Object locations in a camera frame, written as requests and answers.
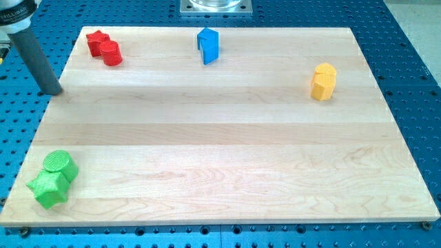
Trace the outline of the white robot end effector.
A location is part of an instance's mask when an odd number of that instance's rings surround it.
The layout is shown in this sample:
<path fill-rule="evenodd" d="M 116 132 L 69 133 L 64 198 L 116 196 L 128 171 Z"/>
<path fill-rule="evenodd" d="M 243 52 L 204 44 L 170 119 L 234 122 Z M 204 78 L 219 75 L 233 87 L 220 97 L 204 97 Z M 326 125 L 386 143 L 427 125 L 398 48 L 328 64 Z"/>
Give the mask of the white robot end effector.
<path fill-rule="evenodd" d="M 15 34 L 29 28 L 38 7 L 36 0 L 1 0 L 1 31 Z"/>

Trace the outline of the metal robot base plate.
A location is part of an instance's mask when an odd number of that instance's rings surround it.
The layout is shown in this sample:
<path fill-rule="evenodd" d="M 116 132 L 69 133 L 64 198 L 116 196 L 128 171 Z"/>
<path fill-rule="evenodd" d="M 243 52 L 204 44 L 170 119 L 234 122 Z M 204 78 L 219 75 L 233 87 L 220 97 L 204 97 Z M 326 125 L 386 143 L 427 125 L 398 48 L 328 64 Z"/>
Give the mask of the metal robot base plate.
<path fill-rule="evenodd" d="M 181 16 L 249 14 L 252 15 L 252 0 L 180 0 Z"/>

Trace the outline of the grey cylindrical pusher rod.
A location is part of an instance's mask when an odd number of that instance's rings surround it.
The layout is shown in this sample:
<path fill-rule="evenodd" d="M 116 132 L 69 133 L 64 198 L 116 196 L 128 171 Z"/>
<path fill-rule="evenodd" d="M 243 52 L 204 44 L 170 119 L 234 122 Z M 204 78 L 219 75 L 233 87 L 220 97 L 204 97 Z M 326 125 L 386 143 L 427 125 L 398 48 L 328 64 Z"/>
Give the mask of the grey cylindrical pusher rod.
<path fill-rule="evenodd" d="M 62 91 L 59 79 L 54 73 L 49 61 L 39 45 L 31 28 L 8 34 L 13 46 L 16 48 L 40 91 L 46 95 L 57 95 Z"/>

